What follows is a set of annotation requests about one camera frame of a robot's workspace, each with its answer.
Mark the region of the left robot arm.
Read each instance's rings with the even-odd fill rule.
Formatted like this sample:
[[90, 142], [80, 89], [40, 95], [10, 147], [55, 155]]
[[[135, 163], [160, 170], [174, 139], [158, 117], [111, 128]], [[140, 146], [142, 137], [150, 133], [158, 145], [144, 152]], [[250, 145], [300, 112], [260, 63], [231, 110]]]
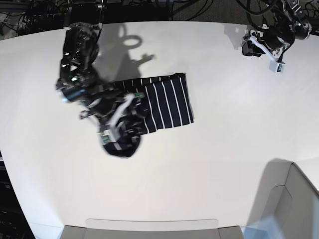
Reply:
[[264, 0], [264, 9], [253, 11], [251, 1], [238, 4], [245, 10], [252, 27], [242, 42], [244, 56], [260, 57], [263, 54], [278, 56], [282, 63], [284, 54], [296, 40], [305, 40], [312, 31], [302, 6], [297, 0]]

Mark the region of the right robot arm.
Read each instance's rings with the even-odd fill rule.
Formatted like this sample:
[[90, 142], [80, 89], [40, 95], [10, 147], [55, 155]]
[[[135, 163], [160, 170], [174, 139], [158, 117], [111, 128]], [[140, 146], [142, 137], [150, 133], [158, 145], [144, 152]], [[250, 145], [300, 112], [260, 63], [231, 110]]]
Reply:
[[133, 79], [110, 81], [98, 65], [105, 8], [104, 0], [68, 1], [56, 90], [67, 103], [84, 108], [79, 118], [92, 120], [100, 135], [140, 135], [145, 111], [138, 84]]

